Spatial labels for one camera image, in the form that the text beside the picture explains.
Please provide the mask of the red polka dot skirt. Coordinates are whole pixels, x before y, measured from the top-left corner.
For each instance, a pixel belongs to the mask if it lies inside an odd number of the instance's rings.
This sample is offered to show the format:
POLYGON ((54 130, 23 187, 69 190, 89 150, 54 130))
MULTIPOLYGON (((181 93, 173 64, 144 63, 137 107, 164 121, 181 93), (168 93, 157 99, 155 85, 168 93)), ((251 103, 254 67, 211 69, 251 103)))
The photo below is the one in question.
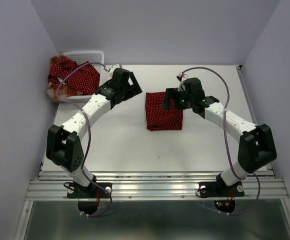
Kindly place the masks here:
MULTIPOLYGON (((48 90, 56 91, 60 82, 80 65, 67 56, 54 56, 50 59, 48 90)), ((92 65, 84 66, 71 75, 60 87, 59 93, 68 96, 92 95, 99 87, 100 73, 92 65)))
POLYGON ((180 131, 183 128, 183 111, 174 108, 162 108, 165 92, 147 92, 145 95, 146 127, 149 131, 180 131))

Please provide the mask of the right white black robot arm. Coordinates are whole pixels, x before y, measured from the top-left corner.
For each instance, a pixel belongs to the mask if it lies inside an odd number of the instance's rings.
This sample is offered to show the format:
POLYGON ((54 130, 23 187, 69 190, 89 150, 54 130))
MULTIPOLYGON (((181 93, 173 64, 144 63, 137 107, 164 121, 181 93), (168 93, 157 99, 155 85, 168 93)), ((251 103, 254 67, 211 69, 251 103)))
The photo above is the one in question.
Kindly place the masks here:
POLYGON ((168 111, 171 104, 177 110, 191 109, 222 128, 225 135, 230 135, 239 144, 237 161, 230 162, 229 169, 223 171, 220 180, 215 182, 218 194, 226 195, 235 183, 277 158, 271 128, 242 119, 214 96, 206 96, 198 78, 188 78, 178 88, 167 88, 162 107, 168 111))

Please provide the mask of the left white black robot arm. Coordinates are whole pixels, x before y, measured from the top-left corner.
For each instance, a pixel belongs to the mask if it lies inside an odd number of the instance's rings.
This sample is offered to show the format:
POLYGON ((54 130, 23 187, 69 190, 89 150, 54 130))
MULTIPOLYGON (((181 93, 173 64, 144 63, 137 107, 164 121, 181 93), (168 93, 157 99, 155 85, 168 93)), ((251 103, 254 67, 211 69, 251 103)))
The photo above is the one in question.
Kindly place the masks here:
POLYGON ((91 127, 116 105, 142 93, 133 72, 116 67, 109 75, 110 79, 74 116, 60 126, 53 124, 47 133, 47 159, 67 172, 85 197, 95 194, 96 183, 95 176, 85 167, 90 146, 84 151, 81 140, 88 135, 90 145, 91 127))

